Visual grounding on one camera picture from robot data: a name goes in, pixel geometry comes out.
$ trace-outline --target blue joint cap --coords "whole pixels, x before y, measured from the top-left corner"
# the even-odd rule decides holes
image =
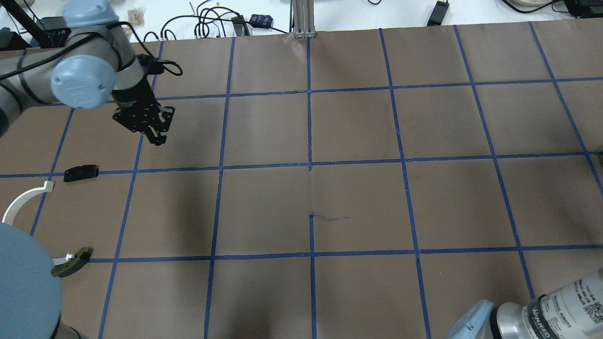
[[[75,55],[58,63],[50,88],[57,99],[77,108],[95,109],[107,102],[115,85],[115,71],[93,55]]]
[[[109,0],[70,0],[63,7],[67,27],[85,27],[119,20]]]

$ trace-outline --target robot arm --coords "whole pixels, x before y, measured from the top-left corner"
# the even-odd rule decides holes
[[[0,62],[0,136],[27,108],[61,101],[94,109],[111,94],[115,121],[165,143],[174,108],[162,107],[147,81],[163,71],[161,61],[135,55],[107,0],[72,0],[63,17],[72,29],[66,47]]]

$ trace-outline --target table surface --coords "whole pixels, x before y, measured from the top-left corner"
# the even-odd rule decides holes
[[[62,279],[90,338],[443,338],[480,299],[601,266],[602,28],[151,42],[185,72],[151,79],[167,143],[115,103],[27,110],[0,138],[0,211],[55,182],[14,225],[54,257],[94,248]]]
[[[60,16],[66,0],[37,0],[32,9],[38,17]],[[200,2],[193,2],[196,7]],[[172,0],[112,0],[111,4],[120,19],[127,20],[127,10],[145,8],[145,25],[136,27],[141,37],[148,31],[159,33],[163,24],[178,15],[192,14],[189,1]],[[211,0],[205,6],[216,5],[232,8],[249,18],[252,14],[269,14],[274,18],[274,27],[284,31],[289,28],[288,0]],[[367,0],[316,0],[315,22],[317,31],[369,30],[374,28],[420,27],[427,24],[435,0],[382,0],[379,5],[370,5]],[[450,0],[450,7],[444,25],[487,24],[495,22],[549,21],[571,19],[572,16],[556,13],[550,7],[533,14],[520,14],[512,11],[501,0]],[[0,23],[14,30],[5,10],[0,10]],[[170,23],[178,39],[193,39],[194,18],[177,19]],[[233,36],[230,23],[227,35]],[[211,25],[212,36],[216,30]],[[252,35],[273,34],[274,32],[253,29]]]

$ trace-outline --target blue tape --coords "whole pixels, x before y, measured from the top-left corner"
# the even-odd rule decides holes
[[[456,25],[453,26],[454,32],[456,35],[456,41],[458,42],[459,49],[461,50],[461,55],[463,57],[463,63],[465,64],[465,68],[467,70],[467,75],[469,76],[469,82],[471,83],[471,88],[473,90],[473,96],[475,97],[475,103],[478,107],[479,118],[482,121],[482,126],[484,127],[484,133],[486,134],[486,139],[488,141],[488,147],[490,147],[490,153],[492,155],[492,161],[494,162],[494,168],[496,170],[496,176],[498,177],[498,182],[500,184],[500,190],[502,192],[502,197],[505,201],[505,207],[507,208],[507,214],[509,216],[509,222],[511,223],[511,230],[513,231],[513,237],[515,238],[515,243],[517,245],[517,252],[519,254],[519,260],[522,265],[523,275],[526,280],[526,285],[528,287],[528,293],[530,295],[530,299],[534,298],[534,289],[532,288],[532,282],[528,272],[528,266],[525,261],[525,257],[523,256],[522,243],[519,239],[519,233],[517,232],[517,227],[515,225],[515,219],[513,217],[513,212],[511,210],[511,203],[509,202],[509,196],[507,195],[507,189],[505,187],[505,182],[502,179],[502,173],[500,171],[500,166],[498,164],[498,160],[496,157],[496,152],[494,150],[494,145],[492,144],[492,138],[490,137],[490,132],[488,131],[488,125],[485,120],[484,111],[482,110],[482,104],[479,100],[478,91],[475,87],[475,82],[473,81],[473,75],[471,73],[471,69],[469,67],[469,63],[467,61],[467,56],[465,55],[465,49],[463,48],[463,42],[461,41],[461,36],[458,33],[458,29]]]
[[[572,117],[572,113],[570,112],[570,110],[567,106],[567,103],[566,103],[565,99],[563,98],[563,94],[561,93],[559,84],[557,84],[557,79],[555,79],[555,75],[553,74],[553,70],[551,68],[551,65],[549,64],[549,60],[547,60],[545,51],[543,50],[542,45],[540,44],[540,41],[538,39],[538,35],[536,35],[536,30],[534,29],[534,25],[532,24],[532,22],[528,22],[528,25],[530,27],[530,30],[532,31],[532,35],[534,36],[534,40],[536,41],[536,45],[538,46],[540,55],[542,56],[542,59],[545,62],[546,69],[549,71],[549,75],[551,76],[553,86],[555,86],[555,90],[557,91],[557,95],[559,96],[559,100],[561,101],[561,105],[563,106],[563,109],[566,112],[567,118],[569,119],[569,122],[572,125],[573,131],[576,134],[576,138],[578,138],[578,142],[580,143],[580,147],[582,148],[582,151],[584,152],[583,154],[586,157],[586,161],[589,163],[589,167],[590,167],[591,172],[593,173],[595,182],[596,182],[597,186],[599,187],[599,192],[603,195],[603,185],[601,184],[601,179],[599,178],[599,174],[597,173],[597,170],[595,169],[595,164],[593,163],[592,159],[588,155],[589,151],[588,151],[588,149],[586,149],[586,144],[584,143],[584,140],[582,139],[582,136],[580,135],[580,132],[578,131],[578,126],[576,125],[576,122],[574,121],[574,119]]]
[[[220,163],[219,163],[219,178],[218,178],[218,193],[216,196],[216,212],[213,221],[213,236],[212,236],[212,256],[216,255],[216,246],[218,242],[218,222],[220,213],[220,202],[222,196],[222,179],[224,177],[224,149],[226,145],[226,127],[228,123],[228,108],[230,102],[230,84],[232,82],[232,65],[235,58],[235,41],[233,38],[230,45],[230,59],[228,66],[228,80],[226,83],[226,96],[224,103],[224,120],[222,123],[222,141],[220,143]],[[209,335],[209,315],[212,306],[212,291],[213,291],[213,271],[215,269],[215,260],[209,262],[209,277],[207,278],[207,299],[205,305],[205,325],[204,338]]]
[[[429,325],[429,312],[427,309],[427,301],[425,298],[425,285],[423,283],[423,269],[421,267],[421,251],[418,245],[417,238],[417,228],[415,225],[414,213],[412,209],[412,198],[411,191],[408,186],[408,172],[406,170],[406,160],[404,158],[404,149],[402,148],[402,137],[400,136],[400,125],[398,123],[398,112],[396,107],[396,96],[394,95],[394,85],[391,79],[391,69],[390,69],[390,60],[387,54],[387,47],[385,46],[385,38],[383,36],[383,30],[379,29],[379,35],[381,38],[381,45],[383,48],[383,55],[385,58],[385,67],[387,69],[387,79],[389,82],[390,89],[390,97],[391,97],[391,107],[394,115],[394,126],[396,128],[396,138],[398,141],[398,149],[400,151],[400,159],[402,164],[402,176],[404,178],[404,189],[406,192],[406,204],[408,205],[408,215],[411,223],[411,232],[412,232],[412,245],[414,247],[414,254],[416,257],[417,264],[417,278],[418,278],[418,287],[419,293],[421,296],[421,307],[423,308],[423,321],[425,323],[425,333],[428,339],[431,339],[431,326]]]

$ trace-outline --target electrical cable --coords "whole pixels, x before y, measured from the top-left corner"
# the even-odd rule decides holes
[[[10,15],[10,13],[8,11],[6,11],[6,14],[10,18],[10,20],[13,22],[13,24],[14,24],[14,30],[18,33],[19,36],[21,36],[21,32],[19,31],[19,26],[17,26],[17,23],[14,21],[13,16]]]
[[[202,29],[202,31],[199,32],[200,36],[203,36],[203,37],[209,36],[209,24],[213,23],[214,25],[218,26],[218,24],[216,24],[215,20],[207,22],[207,15],[209,14],[210,11],[213,12],[214,14],[216,14],[216,16],[218,18],[221,18],[222,16],[230,14],[230,13],[234,13],[233,11],[229,10],[229,12],[220,15],[220,14],[218,14],[218,12],[216,12],[216,10],[215,10],[216,8],[217,7],[204,8],[201,10],[201,13],[199,14],[199,23],[200,24],[203,23],[203,29]],[[224,36],[226,37],[226,29],[224,28],[224,22],[220,22],[220,25],[222,26],[222,32],[224,33]]]
[[[237,12],[237,11],[233,11],[233,10],[231,10],[230,8],[227,8],[227,7],[215,6],[215,7],[212,7],[212,8],[210,8],[210,9],[211,9],[211,10],[213,10],[213,12],[214,12],[214,13],[216,13],[216,11],[215,11],[216,9],[219,9],[219,10],[227,10],[227,11],[228,11],[228,12],[226,12],[226,13],[222,14],[222,15],[218,15],[218,18],[221,18],[221,17],[223,17],[224,15],[227,15],[227,14],[230,14],[230,13],[233,13],[233,14],[234,14],[234,15],[236,15],[238,18],[242,18],[242,17],[243,17],[243,16],[242,16],[242,15],[241,15],[239,12]],[[243,27],[245,28],[245,33],[246,33],[246,35],[248,35],[248,36],[249,36],[249,35],[251,35],[251,34],[249,34],[249,30],[247,29],[247,25],[244,25]]]
[[[34,16],[34,18],[36,18],[36,20],[38,20],[38,22],[40,23],[40,25],[42,26],[42,28],[44,28],[44,33],[46,33],[46,36],[48,36],[48,38],[50,39],[50,35],[48,34],[48,29],[46,28],[46,26],[44,26],[44,23],[40,20],[40,18],[37,17],[37,15],[31,9],[30,5],[27,3],[27,0],[24,0],[23,2],[25,3],[25,6],[27,6],[27,9],[30,10],[30,12]]]
[[[143,41],[141,41],[140,37],[136,33],[136,30],[134,29],[134,27],[132,27],[131,23],[129,23],[127,21],[118,21],[118,22],[115,22],[113,24],[107,25],[107,28],[111,29],[111,28],[115,28],[115,27],[123,26],[123,25],[126,25],[126,26],[130,27],[130,30],[132,30],[132,34],[134,34],[134,37],[136,38],[136,40],[138,41],[138,43],[140,43],[142,49],[144,49],[145,52],[147,52],[148,56],[150,56],[152,58],[155,58],[155,56],[153,56],[153,53],[151,53],[151,51],[149,51],[149,49],[145,46],[145,44],[143,43]]]
[[[557,12],[557,13],[567,13],[567,14],[571,14],[568,11],[559,11],[557,9],[555,9],[555,4],[551,5],[551,8],[553,9],[553,12]]]
[[[293,32],[293,1],[289,6],[289,33]]]
[[[519,8],[513,6],[508,0],[502,0],[502,2],[504,2],[507,6],[511,7],[512,10],[514,10],[514,11],[516,11],[518,13],[521,13],[521,14],[530,14],[530,13],[533,13],[535,11],[539,11],[539,10],[541,10],[543,8],[546,8],[547,6],[552,6],[553,4],[556,4],[556,3],[560,2],[560,1],[563,1],[563,0],[552,0],[551,2],[548,2],[548,3],[542,5],[542,6],[538,7],[538,8],[535,8],[533,10],[524,11],[524,10],[520,10]]]
[[[100,38],[104,38],[102,35],[100,35],[99,33],[96,32],[86,32],[86,33],[82,33],[82,34],[88,34],[86,37],[82,38],[81,40],[78,40],[76,42],[74,42],[73,44],[61,49],[59,52],[57,52],[56,54],[53,54],[52,56],[46,58],[46,59],[42,59],[38,62],[34,62],[31,65],[27,65],[25,67],[16,69],[12,72],[0,75],[0,81],[2,80],[6,80],[10,77],[14,77],[15,75],[19,75],[21,73],[24,73],[26,71],[30,71],[36,67],[40,67],[42,65],[45,65],[49,62],[53,62],[54,60],[57,60],[58,58],[60,58],[61,56],[73,51],[74,49],[80,47],[81,45],[84,45],[85,43],[88,43],[90,41],[92,41],[94,38],[100,37]]]
[[[180,19],[180,18],[182,18],[182,17],[196,17],[196,18],[199,18],[199,17],[198,17],[198,16],[196,16],[196,15],[178,15],[178,16],[174,16],[173,18],[171,18],[170,20],[168,20],[168,21],[167,21],[165,24],[163,24],[163,27],[161,28],[161,32],[159,33],[159,36],[160,36],[160,37],[162,37],[162,38],[165,38],[165,35],[164,35],[164,32],[165,32],[165,27],[166,27],[166,26],[167,26],[167,25],[168,25],[170,22],[172,22],[172,21],[174,21],[174,20],[176,20],[176,19]],[[208,18],[206,18],[206,19],[213,20],[213,21],[226,21],[226,22],[234,22],[234,23],[237,23],[237,24],[251,24],[249,21],[234,21],[234,20],[230,20],[230,19],[221,19],[221,18],[218,18],[218,17],[208,17]],[[280,30],[280,29],[278,29],[278,28],[269,27],[269,29],[274,30],[274,31],[277,31],[277,32],[279,32],[279,33],[287,34],[287,32],[285,32],[285,31],[283,31],[283,30]]]
[[[165,30],[165,33],[166,33],[165,39],[166,40],[169,40],[168,39],[168,32],[172,33],[172,36],[174,37],[174,40],[178,40],[178,39],[176,39],[176,34],[174,34],[174,32],[172,32],[172,30]]]
[[[159,36],[157,35],[157,33],[153,32],[153,31],[149,31],[145,34],[145,37],[142,38],[142,41],[147,42],[147,37],[151,34],[155,36],[155,39],[159,40]]]

